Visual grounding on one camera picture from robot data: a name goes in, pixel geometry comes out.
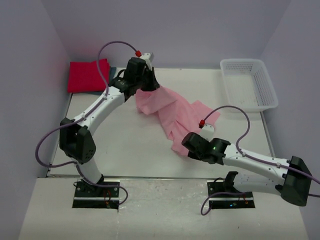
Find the pink t shirt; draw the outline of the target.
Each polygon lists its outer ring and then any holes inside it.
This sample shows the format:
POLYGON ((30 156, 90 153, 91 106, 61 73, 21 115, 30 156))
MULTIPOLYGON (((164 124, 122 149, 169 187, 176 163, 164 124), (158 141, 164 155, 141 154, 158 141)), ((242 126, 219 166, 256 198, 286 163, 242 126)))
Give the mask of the pink t shirt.
POLYGON ((166 137, 172 141, 171 149, 180 156, 188 155, 182 145, 183 138, 190 132, 199 133, 199 123, 212 111, 199 100, 190 103, 163 86, 155 91, 138 90, 135 104, 139 112, 158 116, 166 137))

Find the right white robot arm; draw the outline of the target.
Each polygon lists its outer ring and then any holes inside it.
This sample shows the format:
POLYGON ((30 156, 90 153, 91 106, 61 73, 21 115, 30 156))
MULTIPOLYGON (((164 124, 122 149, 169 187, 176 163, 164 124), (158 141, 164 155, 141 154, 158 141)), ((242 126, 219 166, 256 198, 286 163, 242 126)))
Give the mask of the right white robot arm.
POLYGON ((284 201, 304 207, 307 204, 312 175, 305 162, 292 156, 287 160, 239 149, 235 144, 220 138, 207 140, 197 133, 188 133, 181 143, 188 157, 211 165, 231 166, 254 173, 254 176, 228 172, 222 194, 262 192, 279 195, 284 201))

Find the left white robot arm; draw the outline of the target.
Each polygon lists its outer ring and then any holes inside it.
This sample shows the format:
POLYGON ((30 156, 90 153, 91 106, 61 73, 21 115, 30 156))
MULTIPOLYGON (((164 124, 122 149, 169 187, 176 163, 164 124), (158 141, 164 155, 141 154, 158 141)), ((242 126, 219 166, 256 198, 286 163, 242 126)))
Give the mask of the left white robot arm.
POLYGON ((64 118, 60 122, 59 148, 75 161, 76 169, 85 182, 100 185, 103 180, 94 159, 97 148, 93 139, 101 123, 137 90, 153 92, 160 87, 152 66, 153 58, 152 53, 132 57, 90 107, 73 119, 64 118))

